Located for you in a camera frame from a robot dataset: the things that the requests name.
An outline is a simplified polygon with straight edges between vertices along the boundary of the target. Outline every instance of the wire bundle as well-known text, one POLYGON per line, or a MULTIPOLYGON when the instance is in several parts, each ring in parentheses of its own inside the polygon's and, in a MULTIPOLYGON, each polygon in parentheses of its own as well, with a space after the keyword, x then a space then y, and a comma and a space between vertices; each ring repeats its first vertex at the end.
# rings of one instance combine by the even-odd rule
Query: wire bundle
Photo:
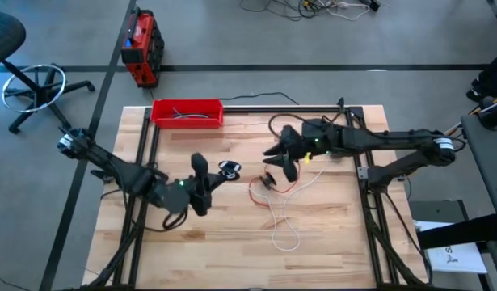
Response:
POLYGON ((336 17, 341 17, 346 20, 356 21, 361 16, 367 14, 370 11, 370 7, 365 4, 355 4, 347 2, 339 2, 338 0, 329 0, 323 2, 322 0, 299 0, 297 4, 293 5, 289 0, 268 0, 262 8, 250 9, 246 8, 243 3, 246 0, 240 0, 239 7, 245 11, 249 12, 264 12, 268 11, 274 15, 286 18, 291 21, 300 21, 302 18, 312 19, 313 17, 319 16, 321 14, 330 14, 336 17), (279 13, 272 9, 272 6, 282 6, 284 8, 284 13, 279 13), (360 7, 364 11, 359 13, 356 17, 348 17, 342 15, 338 12, 339 9, 347 9, 350 7, 360 7), (290 15, 289 11, 294 11, 294 15, 290 15))

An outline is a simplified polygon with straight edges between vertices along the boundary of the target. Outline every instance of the white cable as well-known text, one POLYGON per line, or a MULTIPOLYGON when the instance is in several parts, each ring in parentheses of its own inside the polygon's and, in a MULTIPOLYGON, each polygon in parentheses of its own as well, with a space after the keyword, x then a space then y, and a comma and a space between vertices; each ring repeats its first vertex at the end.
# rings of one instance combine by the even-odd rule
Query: white cable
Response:
POLYGON ((182 114, 176 108, 173 108, 173 111, 176 113, 175 116, 173 116, 174 119, 180 119, 180 118, 188 118, 188 117, 199 117, 199 118, 208 118, 208 115, 205 114, 182 114))
POLYGON ((300 186, 299 188, 297 188, 293 192, 289 193, 286 196, 286 198, 284 199, 284 203, 282 204, 282 215, 284 217, 284 220, 286 221, 286 224, 288 224, 289 229, 295 234, 295 238, 297 238, 297 244, 295 245, 295 247, 292 247, 292 248, 289 248, 289 249, 285 249, 285 248, 279 247, 279 246, 277 246, 277 243, 275 242, 275 234, 277 233, 277 217, 275 215, 275 212, 273 211, 272 203, 269 200, 269 198, 267 196, 260 195, 257 192, 255 192, 253 189, 249 189, 248 187, 245 187, 245 186, 235 185, 235 184, 229 184, 227 187, 245 188, 245 189, 248 189, 248 191, 251 191, 252 193, 254 193, 256 196, 266 199, 267 204, 268 204, 268 208, 270 209, 270 212, 272 213, 272 217, 273 217, 273 233, 272 233, 272 244, 273 244, 273 246, 277 250, 280 250, 280 251, 295 251, 300 246, 300 235, 298 234, 297 230, 295 230, 291 226, 291 223, 289 223, 288 217, 286 216, 286 204, 288 203, 289 198, 291 198, 293 195, 295 195, 295 193, 299 192, 301 189, 306 188, 306 187, 310 186, 312 183, 314 183, 314 181, 316 181, 316 179, 318 179, 318 177, 326 170, 328 162, 329 162, 329 160, 327 159, 326 160, 326 165, 323 167, 323 169, 310 182, 308 182, 308 183, 300 186))
POLYGON ((368 5, 365 5, 365 4, 352 4, 352 3, 347 3, 347 2, 336 2, 336 1, 333 1, 333 2, 329 1, 329 2, 327 2, 327 4, 324 4, 322 2, 322 0, 318 0, 318 1, 320 2, 320 4, 322 4, 326 8, 327 12, 330 15, 341 17, 343 19, 351 20, 351 21, 358 20, 361 16, 367 14, 370 11, 370 7, 368 5), (347 17, 345 15, 341 15, 341 14, 338 14, 338 13, 331 11, 330 8, 332 8, 332 7, 334 7, 334 8, 336 8, 336 7, 339 7, 339 8, 363 7, 363 8, 365 8, 365 10, 363 12, 361 12, 359 15, 357 15, 356 17, 350 18, 350 17, 347 17))

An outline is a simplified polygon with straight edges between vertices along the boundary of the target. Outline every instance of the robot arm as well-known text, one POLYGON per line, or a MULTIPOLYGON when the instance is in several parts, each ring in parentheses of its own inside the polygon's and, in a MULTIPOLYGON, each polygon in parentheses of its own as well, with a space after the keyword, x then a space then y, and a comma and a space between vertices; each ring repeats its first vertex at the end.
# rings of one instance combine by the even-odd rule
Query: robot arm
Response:
POLYGON ((86 159, 100 167, 106 175, 115 178, 121 190, 131 196, 141 197, 170 213, 181 213, 191 204, 198 216, 207 214, 212 203, 212 191, 228 180, 239 178, 241 165, 236 162, 220 163, 218 174, 208 173, 207 160, 199 153, 191 156, 195 175, 175 179, 161 171, 126 162, 97 145, 85 129, 62 129, 63 138, 57 148, 69 158, 86 159))
POLYGON ((358 169, 360 176, 368 179, 371 188, 385 187, 392 178, 408 175, 420 167, 447 166, 455 159, 451 139, 438 131, 420 129, 373 133, 324 119, 311 119, 302 123, 302 135, 285 125, 279 143, 264 152, 271 157, 263 162, 282 167, 288 181, 293 182, 297 180, 294 162, 299 159, 309 160, 320 154, 351 157, 368 150, 416 150, 385 167, 358 169))

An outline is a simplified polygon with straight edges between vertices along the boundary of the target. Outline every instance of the black cable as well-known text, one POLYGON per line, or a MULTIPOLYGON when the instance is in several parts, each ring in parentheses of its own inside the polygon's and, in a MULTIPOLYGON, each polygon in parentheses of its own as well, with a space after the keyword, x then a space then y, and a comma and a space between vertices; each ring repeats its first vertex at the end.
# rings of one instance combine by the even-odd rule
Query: black cable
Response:
POLYGON ((313 6, 311 5, 312 2, 309 2, 307 1, 308 3, 310 3, 310 10, 305 8, 305 0, 301 0, 298 2, 298 5, 297 5, 297 10, 298 10, 298 13, 300 14, 300 16, 304 17, 304 18, 307 18, 307 19, 312 19, 314 16, 317 16, 317 10, 316 10, 316 6, 313 6))
POLYGON ((5 281, 4 279, 2 279, 1 277, 0 277, 0 281, 1 281, 4 285, 8 285, 8 286, 11 286, 11 287, 14 287, 14 288, 17 288, 17 289, 23 290, 23 291, 31 291, 30 289, 27 289, 27 288, 24 288, 24 287, 20 287, 20 286, 18 286, 18 285, 13 284, 13 283, 7 282, 7 281, 5 281))
POLYGON ((458 134, 457 136, 454 137, 455 139, 457 139, 457 141, 459 141, 461 143, 461 146, 455 149, 455 153, 458 153, 459 151, 463 150, 465 148, 465 146, 467 146, 467 142, 465 142, 465 141, 463 141, 462 139, 459 138, 459 137, 461 137, 463 135, 464 135, 464 133, 460 133, 460 134, 458 134))
POLYGON ((289 101, 295 103, 296 105, 300 105, 297 101, 291 99, 289 96, 282 92, 269 92, 269 93, 260 93, 257 95, 240 95, 240 96, 235 96, 232 98, 220 98, 219 100, 236 100, 236 99, 241 99, 241 98, 255 98, 255 97, 260 97, 260 96, 265 96, 265 95, 282 95, 285 98, 287 98, 289 101))
POLYGON ((288 0, 284 0, 284 2, 281 2, 279 0, 268 0, 266 4, 264 4, 263 8, 261 9, 249 9, 249 8, 245 8, 243 3, 245 2, 246 0, 241 0, 239 1, 239 7, 245 11, 249 11, 249 12, 264 12, 264 11, 268 11, 270 13, 273 13, 274 15, 277 15, 277 16, 280 16, 282 18, 286 18, 288 20, 291 20, 291 21, 300 21, 302 19, 302 17, 300 15, 288 15, 288 9, 291 9, 291 10, 294 10, 294 11, 297 11, 297 8, 295 6, 292 6, 291 4, 289 4, 288 0), (282 15, 272 9, 270 9, 270 5, 272 3, 276 3, 276 4, 279 4, 279 5, 282 5, 284 7, 284 13, 285 15, 282 15))
POLYGON ((115 190, 111 190, 111 191, 105 192, 105 193, 103 193, 103 195, 101 195, 101 200, 102 200, 104 197, 106 197, 106 196, 108 196, 108 195, 111 195, 111 194, 113 194, 113 193, 117 193, 117 192, 120 192, 120 189, 115 189, 115 190))
MULTIPOLYGON (((110 162, 110 165, 114 168, 115 172, 117 173, 117 175, 119 176, 119 181, 120 181, 120 189, 117 189, 117 191, 122 191, 122 196, 123 196, 123 199, 124 199, 124 208, 126 209, 127 208, 127 204, 128 204, 128 200, 126 199, 126 191, 125 191, 125 186, 124 186, 124 179, 122 177, 122 175, 120 174, 120 172, 117 170, 116 166, 110 162)), ((165 231, 169 231, 169 230, 173 230, 179 226, 181 226, 186 220, 187 220, 187 207, 185 208, 185 210, 183 212, 181 212, 178 217, 171 223, 168 223, 169 219, 171 218, 171 216, 174 215, 174 214, 168 214, 166 216, 166 218, 164 219, 163 223, 162 223, 162 227, 163 227, 163 230, 157 230, 157 229, 154 229, 154 228, 151 228, 151 227, 148 227, 148 226, 139 226, 137 224, 136 221, 134 221, 132 219, 132 223, 137 226, 137 227, 140 227, 144 230, 149 230, 149 231, 155 231, 155 232, 165 232, 165 231)))
POLYGON ((148 91, 150 92, 150 95, 151 95, 151 99, 154 101, 154 96, 153 96, 153 92, 151 91, 151 89, 148 89, 148 91))
POLYGON ((181 226, 187 220, 188 208, 186 207, 184 211, 182 211, 180 214, 178 214, 177 218, 174 221, 169 222, 169 219, 173 215, 174 214, 169 214, 169 215, 166 216, 166 218, 164 218, 161 230, 155 229, 155 228, 151 228, 151 227, 148 227, 148 226, 144 226, 144 229, 145 230, 149 230, 149 231, 153 231, 153 232, 158 232, 158 233, 163 233, 163 232, 167 232, 169 230, 173 230, 173 229, 181 226))
POLYGON ((274 120, 275 118, 280 117, 280 116, 291 116, 291 117, 296 118, 296 119, 298 119, 298 120, 300 120, 300 121, 302 121, 302 122, 304 122, 304 123, 307 123, 307 124, 309 124, 309 125, 312 125, 312 126, 314 126, 314 127, 316 127, 316 128, 319 128, 319 129, 321 129, 321 128, 322 128, 321 126, 318 126, 318 124, 313 124, 313 123, 310 123, 309 121, 305 120, 304 118, 302 118, 302 117, 300 117, 300 116, 297 116, 297 115, 294 115, 294 114, 292 114, 292 113, 278 113, 278 114, 275 114, 274 116, 272 116, 272 117, 270 118, 270 120, 268 120, 268 121, 267 121, 267 126, 268 126, 268 128, 270 129, 270 133, 272 133, 272 134, 273 134, 273 136, 274 136, 274 137, 277 137, 277 138, 280 138, 280 135, 279 135, 279 134, 277 134, 277 133, 275 132, 275 130, 273 130, 273 127, 272 127, 272 122, 273 122, 273 120, 274 120))
POLYGON ((392 200, 392 197, 390 197, 390 194, 388 192, 383 192, 386 195, 386 198, 388 198, 388 201, 390 202, 390 205, 392 206, 392 209, 394 210, 395 214, 399 218, 399 221, 402 224, 402 227, 406 231, 406 235, 408 236, 408 239, 410 239, 411 243, 413 244, 414 248, 417 250, 417 252, 420 254, 422 257, 424 263, 426 266, 428 266, 428 284, 431 284, 433 282, 433 270, 432 270, 432 265, 429 263, 428 258, 426 258, 426 254, 420 249, 420 247, 417 245, 415 240, 413 239, 413 236, 411 235, 410 231, 408 230, 408 227, 406 226, 406 223, 404 222, 404 219, 402 218, 401 213, 399 212, 399 209, 395 205, 394 201, 392 200))
POLYGON ((410 200, 410 197, 411 197, 411 191, 412 191, 412 189, 411 189, 411 181, 410 181, 410 177, 408 177, 408 176, 407 176, 407 177, 406 177, 406 181, 408 181, 408 188, 409 188, 408 195, 406 196, 406 199, 407 199, 407 200, 410 200))

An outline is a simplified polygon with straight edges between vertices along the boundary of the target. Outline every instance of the office chair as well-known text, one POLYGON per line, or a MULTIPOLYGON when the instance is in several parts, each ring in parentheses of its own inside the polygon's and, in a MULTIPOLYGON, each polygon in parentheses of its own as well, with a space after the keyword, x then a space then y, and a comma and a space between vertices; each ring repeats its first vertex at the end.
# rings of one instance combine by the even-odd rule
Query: office chair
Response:
POLYGON ((2 63, 12 74, 2 88, 2 101, 4 105, 21 113, 20 116, 10 125, 9 131, 16 134, 19 133, 19 126, 29 118, 33 113, 42 109, 49 108, 58 120, 61 126, 70 129, 72 126, 65 118, 63 113, 56 104, 56 100, 61 95, 71 91, 86 87, 90 92, 95 91, 94 85, 90 81, 77 82, 71 85, 67 84, 65 72, 56 64, 51 65, 32 65, 23 70, 19 70, 6 59, 13 54, 25 41, 26 31, 23 25, 15 17, 0 12, 0 63, 2 63), (24 72, 34 70, 34 81, 27 77, 24 72), (40 84, 38 73, 39 71, 47 70, 47 76, 43 84, 40 84), (61 76, 60 82, 54 82, 56 74, 61 76), (10 87, 10 84, 15 80, 22 81, 28 89, 20 90, 10 87), (17 109, 12 107, 7 100, 11 97, 25 96, 32 102, 26 109, 17 109))

